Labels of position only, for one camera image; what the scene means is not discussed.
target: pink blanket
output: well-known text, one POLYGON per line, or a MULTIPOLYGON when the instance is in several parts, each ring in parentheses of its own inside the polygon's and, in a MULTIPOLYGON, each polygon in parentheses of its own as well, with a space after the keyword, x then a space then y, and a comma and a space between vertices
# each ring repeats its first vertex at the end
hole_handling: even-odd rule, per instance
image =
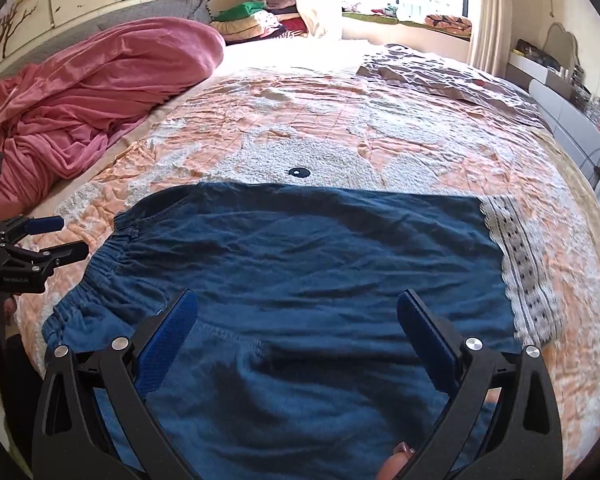
POLYGON ((0 81, 0 220, 85 171, 156 105, 212 75, 224 40, 201 23, 124 23, 0 81))

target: tree painting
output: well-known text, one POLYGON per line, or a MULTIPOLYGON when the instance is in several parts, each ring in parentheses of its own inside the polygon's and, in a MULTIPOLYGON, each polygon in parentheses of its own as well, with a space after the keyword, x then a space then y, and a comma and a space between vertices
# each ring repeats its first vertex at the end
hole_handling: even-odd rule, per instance
POLYGON ((0 9, 0 62, 51 27, 46 0, 7 0, 0 9), (32 22, 32 16, 39 16, 32 22))

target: blue gripper pad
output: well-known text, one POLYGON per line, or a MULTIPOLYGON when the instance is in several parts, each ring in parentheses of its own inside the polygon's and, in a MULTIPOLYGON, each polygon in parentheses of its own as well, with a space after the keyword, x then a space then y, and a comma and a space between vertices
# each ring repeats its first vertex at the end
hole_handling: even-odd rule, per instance
POLYGON ((398 321, 439 392, 454 396, 460 388, 456 355, 429 315, 409 291, 398 296, 398 321))
POLYGON ((141 398, 160 388, 198 318, 198 298, 186 290, 136 359, 134 386, 141 398))
POLYGON ((48 216, 46 218, 31 218, 24 225, 24 232, 28 235, 53 233, 62 230, 64 220, 61 216, 48 216))

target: bed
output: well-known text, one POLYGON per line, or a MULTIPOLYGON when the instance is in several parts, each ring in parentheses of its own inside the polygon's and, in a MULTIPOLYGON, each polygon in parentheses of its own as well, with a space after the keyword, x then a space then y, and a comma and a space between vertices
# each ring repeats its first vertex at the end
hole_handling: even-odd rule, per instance
MULTIPOLYGON (((59 214, 66 226, 26 246, 81 239, 93 254, 115 215, 201 180, 511 197, 537 234, 529 244, 560 318, 540 342, 550 340, 542 352, 560 410, 565 478, 600 436, 600 207, 527 96, 400 46, 299 38, 231 46, 211 78, 56 186, 33 215, 59 214), (299 182, 293 167, 311 177, 299 182)), ((86 265, 59 269, 45 294, 18 298, 16 320, 41 373, 43 325, 86 265)))

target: green cloth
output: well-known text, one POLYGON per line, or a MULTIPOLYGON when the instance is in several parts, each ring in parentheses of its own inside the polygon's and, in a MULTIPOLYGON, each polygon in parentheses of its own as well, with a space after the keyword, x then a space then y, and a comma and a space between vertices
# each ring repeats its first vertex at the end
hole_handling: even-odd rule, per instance
POLYGON ((451 32, 447 32, 444 28, 431 27, 431 25, 427 25, 426 23, 401 22, 397 18, 391 18, 389 16, 380 16, 379 14, 360 14, 359 12, 343 12, 342 15, 345 18, 352 18, 354 20, 360 20, 361 22, 384 23, 386 25, 400 24, 405 25, 406 27, 428 28, 429 30, 440 32, 441 34, 453 36, 459 40, 469 41, 469 38, 452 34, 451 32))
POLYGON ((259 10, 264 9, 264 2, 244 2, 231 9, 223 10, 216 16, 216 22, 233 22, 248 18, 259 10))

